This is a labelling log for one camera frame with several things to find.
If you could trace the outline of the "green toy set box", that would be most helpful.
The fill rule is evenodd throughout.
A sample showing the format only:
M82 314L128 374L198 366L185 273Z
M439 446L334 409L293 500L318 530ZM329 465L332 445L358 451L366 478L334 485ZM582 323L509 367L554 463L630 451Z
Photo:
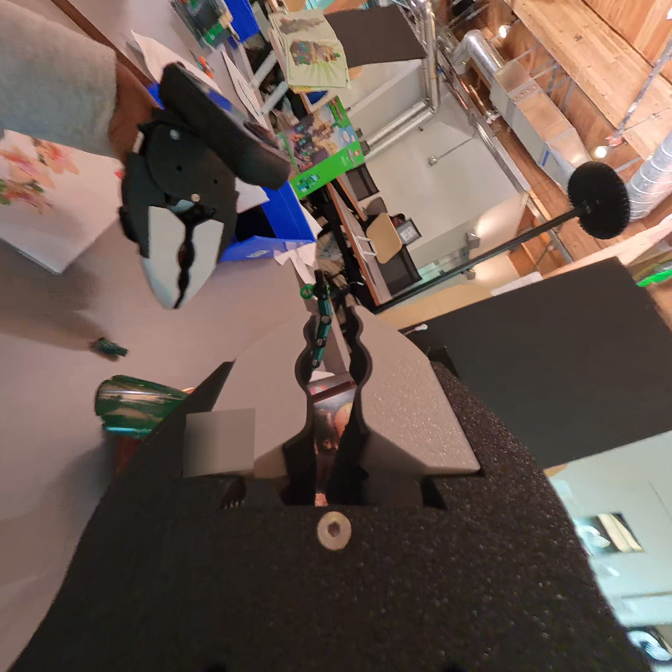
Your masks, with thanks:
M365 162L359 137L339 97L281 130L278 140L292 164L288 181L300 201Z

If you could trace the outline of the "black panel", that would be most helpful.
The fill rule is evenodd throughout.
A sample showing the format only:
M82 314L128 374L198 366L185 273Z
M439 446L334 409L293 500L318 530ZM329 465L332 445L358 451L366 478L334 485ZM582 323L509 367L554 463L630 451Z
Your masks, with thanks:
M396 5L325 15L341 43L348 68L423 60L425 47Z

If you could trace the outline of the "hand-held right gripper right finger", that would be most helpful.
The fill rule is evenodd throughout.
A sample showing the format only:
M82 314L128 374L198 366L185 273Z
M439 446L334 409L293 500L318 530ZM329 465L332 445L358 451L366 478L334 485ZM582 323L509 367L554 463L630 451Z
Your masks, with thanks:
M435 477L481 465L432 363L364 307L349 310L352 408L326 485L330 505L423 505Z

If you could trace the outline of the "orchid instruction booklet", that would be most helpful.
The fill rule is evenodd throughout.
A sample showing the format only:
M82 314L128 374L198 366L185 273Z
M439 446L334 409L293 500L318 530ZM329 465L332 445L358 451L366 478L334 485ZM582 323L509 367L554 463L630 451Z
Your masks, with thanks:
M5 130L1 239L63 273L117 222L122 174L116 159Z

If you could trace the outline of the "curved wooden panel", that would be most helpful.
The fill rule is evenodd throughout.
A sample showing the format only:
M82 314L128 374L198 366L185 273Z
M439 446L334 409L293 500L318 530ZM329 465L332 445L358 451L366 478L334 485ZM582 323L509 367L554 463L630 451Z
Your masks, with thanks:
M377 317L390 320L432 319L475 302L488 298L489 290L484 290L469 283L458 283L439 290L429 290L420 295L403 300L400 304L384 309Z

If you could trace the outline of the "brick orchid plant model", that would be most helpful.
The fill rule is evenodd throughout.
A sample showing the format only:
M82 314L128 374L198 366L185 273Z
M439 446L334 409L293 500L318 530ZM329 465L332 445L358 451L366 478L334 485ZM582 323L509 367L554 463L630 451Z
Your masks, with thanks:
M314 505L326 505L326 481L329 475L329 458L320 455L319 449L329 440L331 455L335 455L339 439L335 422L324 402L331 396L353 391L354 383L349 376L325 376L313 381L315 372L322 365L328 337L338 320L333 315L330 285L321 272L316 272L315 283L301 290L315 306L316 312L297 315L315 315L313 330L312 369L308 391L315 411L316 494ZM94 408L108 435L120 439L122 445L140 443L145 446L160 445L178 451L181 475L189 478L223 477L230 480L223 508L247 505L253 508L292 506L281 498L281 486L253 476L227 475L217 471L214 454L215 427L214 403L226 382L234 362L222 366L211 378L192 392L140 380L131 376L117 375L105 380L96 391Z

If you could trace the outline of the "black orchid set box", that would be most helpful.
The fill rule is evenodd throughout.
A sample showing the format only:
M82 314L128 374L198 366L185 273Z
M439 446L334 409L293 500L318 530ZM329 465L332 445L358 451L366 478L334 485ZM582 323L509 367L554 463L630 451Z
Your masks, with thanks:
M671 329L608 259L476 302L408 336L543 468L671 430Z

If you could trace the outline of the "person's left hand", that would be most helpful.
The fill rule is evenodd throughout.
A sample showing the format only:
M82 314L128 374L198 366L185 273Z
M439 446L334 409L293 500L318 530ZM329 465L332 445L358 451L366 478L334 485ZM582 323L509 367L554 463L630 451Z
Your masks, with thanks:
M152 120L158 105L128 67L121 61L115 65L116 101L107 134L114 157L125 163L135 146L139 126Z

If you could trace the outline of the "crumpled white paper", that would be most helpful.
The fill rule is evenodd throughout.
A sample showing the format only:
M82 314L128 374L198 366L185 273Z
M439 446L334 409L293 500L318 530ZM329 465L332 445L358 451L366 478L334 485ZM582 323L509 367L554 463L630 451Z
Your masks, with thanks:
M315 241L286 241L282 249L273 252L273 258L280 265L293 265L303 284L315 283L318 269Z

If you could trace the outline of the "beige chair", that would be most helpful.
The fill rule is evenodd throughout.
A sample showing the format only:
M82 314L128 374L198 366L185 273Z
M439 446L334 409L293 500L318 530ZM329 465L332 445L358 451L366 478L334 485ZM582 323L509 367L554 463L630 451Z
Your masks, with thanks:
M401 252L403 243L390 214L381 213L368 224L365 237L369 240L375 257L380 265L390 262Z

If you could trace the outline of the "metal air duct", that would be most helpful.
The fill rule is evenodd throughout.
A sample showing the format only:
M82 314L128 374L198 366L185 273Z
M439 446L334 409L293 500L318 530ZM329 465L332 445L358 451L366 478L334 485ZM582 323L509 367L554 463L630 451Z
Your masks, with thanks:
M535 164L562 190L591 157L575 127L517 61L505 62L477 29L451 49L449 62L462 74L475 66L490 86L490 100Z

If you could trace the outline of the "grey desk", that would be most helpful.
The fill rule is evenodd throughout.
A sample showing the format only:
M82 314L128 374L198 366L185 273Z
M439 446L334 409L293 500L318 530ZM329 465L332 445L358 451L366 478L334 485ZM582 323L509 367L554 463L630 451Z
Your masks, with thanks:
M114 224L62 275L1 242L1 670L50 607L112 480L93 396L116 372L195 387L306 304L293 265L222 264L184 309L161 307ZM110 361L105 337L128 349Z

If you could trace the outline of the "person's left forearm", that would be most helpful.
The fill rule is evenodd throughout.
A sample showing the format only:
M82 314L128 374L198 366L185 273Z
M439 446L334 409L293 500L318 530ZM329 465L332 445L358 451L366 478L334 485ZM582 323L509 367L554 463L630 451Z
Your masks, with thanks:
M113 157L112 49L1 2L1 131Z

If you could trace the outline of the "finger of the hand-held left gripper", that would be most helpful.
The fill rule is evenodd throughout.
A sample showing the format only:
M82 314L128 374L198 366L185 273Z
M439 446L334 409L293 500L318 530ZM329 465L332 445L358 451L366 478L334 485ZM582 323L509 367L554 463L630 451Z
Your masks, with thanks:
M223 233L224 225L217 220L206 220L187 228L178 253L180 273L177 278L176 308L189 302L214 272Z
M185 223L168 209L148 209L147 256L141 263L159 303L178 309L190 283L190 242Z

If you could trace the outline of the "blue plastic bin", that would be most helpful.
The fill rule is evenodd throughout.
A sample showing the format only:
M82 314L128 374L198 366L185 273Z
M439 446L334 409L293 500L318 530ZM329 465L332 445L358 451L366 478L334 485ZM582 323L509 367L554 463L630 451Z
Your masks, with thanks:
M224 110L234 111L231 104L221 105L222 96L214 91L212 95L217 105ZM240 113L244 120L251 120ZM278 190L265 189L270 201L247 212L237 214L237 225L229 245L220 252L219 262L242 261L245 259L271 258L273 252L282 249L286 241L313 242L306 216L294 195L289 181ZM195 202L199 196L192 196L193 203L180 201L169 206L172 213L187 224L186 216L195 214Z

